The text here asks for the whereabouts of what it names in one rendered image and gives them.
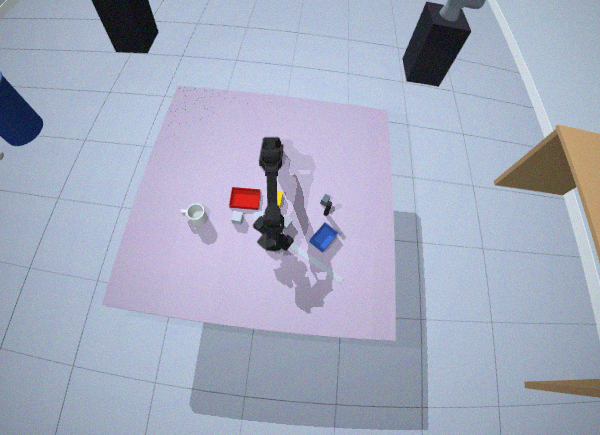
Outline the white mug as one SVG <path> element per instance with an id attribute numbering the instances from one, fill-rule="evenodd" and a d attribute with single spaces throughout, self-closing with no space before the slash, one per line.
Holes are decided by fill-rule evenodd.
<path id="1" fill-rule="evenodd" d="M 208 216 L 200 204 L 193 204 L 187 210 L 181 210 L 183 216 L 188 216 L 191 222 L 196 226 L 206 223 Z"/>

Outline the red tray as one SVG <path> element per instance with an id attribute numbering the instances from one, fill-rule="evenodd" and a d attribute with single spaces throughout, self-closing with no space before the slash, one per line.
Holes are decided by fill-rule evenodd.
<path id="1" fill-rule="evenodd" d="M 232 187 L 229 207 L 258 210 L 260 189 Z"/>

